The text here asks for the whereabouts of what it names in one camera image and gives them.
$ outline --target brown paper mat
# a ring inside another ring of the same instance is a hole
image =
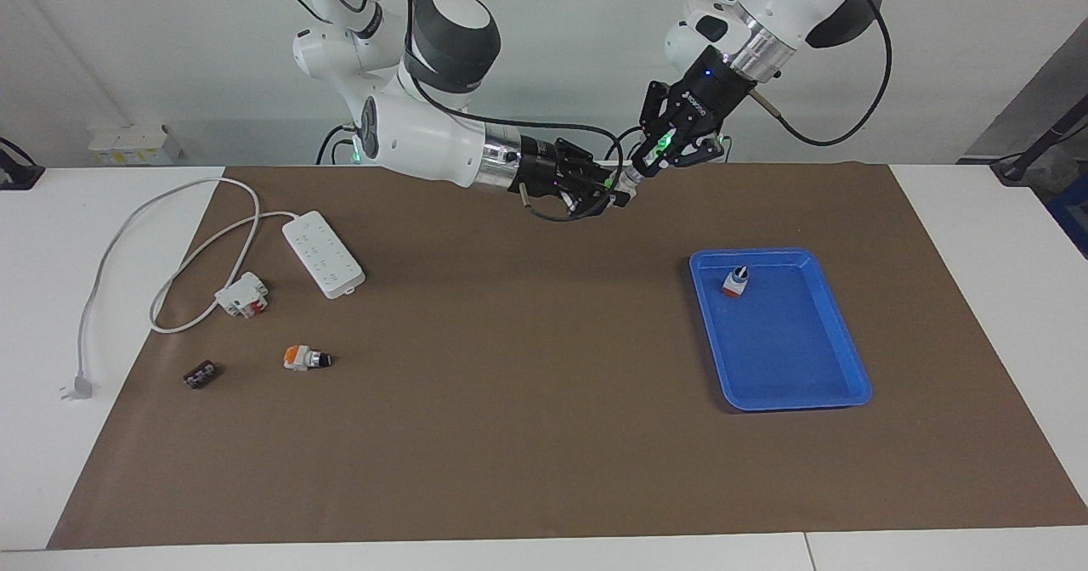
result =
[[[324,299],[265,223],[246,270],[271,310],[148,339],[52,548],[1088,524],[889,169],[704,165],[577,225],[378,169],[228,175],[322,211],[369,281]],[[198,239],[248,208],[219,188]],[[207,305],[243,235],[162,322]],[[688,258],[777,246],[819,258],[869,405],[724,400]],[[285,372],[295,344],[339,361]],[[191,392],[203,359],[226,373]]]

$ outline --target white table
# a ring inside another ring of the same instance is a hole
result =
[[[89,330],[95,397],[62,402],[57,390],[74,370],[98,258],[140,202],[222,172],[54,169],[34,191],[0,193],[0,550],[9,550],[0,568],[1088,569],[1088,526],[35,551],[143,347],[148,300],[184,257],[214,185],[160,203],[120,243]],[[1003,188],[987,169],[899,165],[894,173],[1086,498],[1088,262],[1026,188]]]

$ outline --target plastic tray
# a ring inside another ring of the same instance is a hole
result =
[[[721,284],[742,265],[747,287],[730,299]],[[721,392],[735,408],[843,408],[873,398],[824,270],[808,250],[704,250],[691,258],[691,274]]]

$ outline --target wall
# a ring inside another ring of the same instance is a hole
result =
[[[0,131],[49,153],[48,164],[82,164],[85,126],[119,114],[166,123],[195,163],[307,164],[344,119],[336,95],[295,67],[292,36],[311,18],[292,0],[36,1],[87,70],[45,72],[49,51],[9,51],[5,40]],[[662,48],[684,0],[483,1],[504,52],[473,102],[478,113],[621,129],[636,121],[648,79],[677,78]],[[4,38],[40,36],[12,4],[20,1],[0,0]],[[886,0],[885,9],[895,74],[869,126],[846,145],[813,149],[743,103],[727,123],[737,160],[953,163],[1088,16],[1088,0]],[[830,137],[866,109],[881,67],[869,29],[843,49],[801,53],[763,91],[799,128]],[[87,76],[116,111],[60,87]]]
[[[1039,74],[998,115],[993,125],[970,146],[968,157],[990,158],[1022,152],[1084,96],[1088,96],[1088,21],[1080,24]],[[1065,141],[1062,148],[1074,158],[1088,160],[1088,131]]]

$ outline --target white power strip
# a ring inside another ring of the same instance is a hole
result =
[[[367,280],[359,262],[321,214],[299,215],[283,226],[283,235],[329,299],[351,295]]]

